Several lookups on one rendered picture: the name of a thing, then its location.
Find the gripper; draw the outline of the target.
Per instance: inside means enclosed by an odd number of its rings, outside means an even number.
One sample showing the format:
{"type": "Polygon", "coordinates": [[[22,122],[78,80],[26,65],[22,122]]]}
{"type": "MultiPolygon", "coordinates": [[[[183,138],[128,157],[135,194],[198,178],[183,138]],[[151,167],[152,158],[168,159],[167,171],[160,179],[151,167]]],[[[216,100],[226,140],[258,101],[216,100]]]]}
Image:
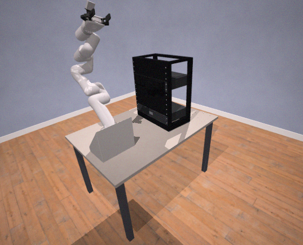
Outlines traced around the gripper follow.
{"type": "Polygon", "coordinates": [[[95,16],[95,9],[93,8],[90,12],[81,15],[81,19],[83,20],[82,28],[89,34],[92,34],[99,31],[104,26],[108,26],[111,16],[110,13],[105,18],[95,16]]]}

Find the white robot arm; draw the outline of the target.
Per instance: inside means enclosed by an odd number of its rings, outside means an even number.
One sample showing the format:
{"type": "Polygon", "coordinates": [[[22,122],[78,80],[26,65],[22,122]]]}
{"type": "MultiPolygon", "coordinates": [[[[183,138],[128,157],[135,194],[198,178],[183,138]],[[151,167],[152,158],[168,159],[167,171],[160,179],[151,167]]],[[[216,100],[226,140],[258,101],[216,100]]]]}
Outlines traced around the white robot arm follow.
{"type": "Polygon", "coordinates": [[[89,105],[95,111],[104,128],[107,128],[116,124],[111,113],[104,105],[110,102],[110,96],[101,83],[90,83],[90,81],[83,76],[93,71],[93,53],[99,44],[100,37],[95,33],[89,34],[83,30],[82,25],[76,30],[75,36],[79,41],[86,40],[86,42],[84,46],[81,45],[75,52],[74,59],[77,62],[87,61],[87,63],[72,66],[70,69],[71,75],[80,85],[85,95],[90,96],[88,98],[89,105]]]}

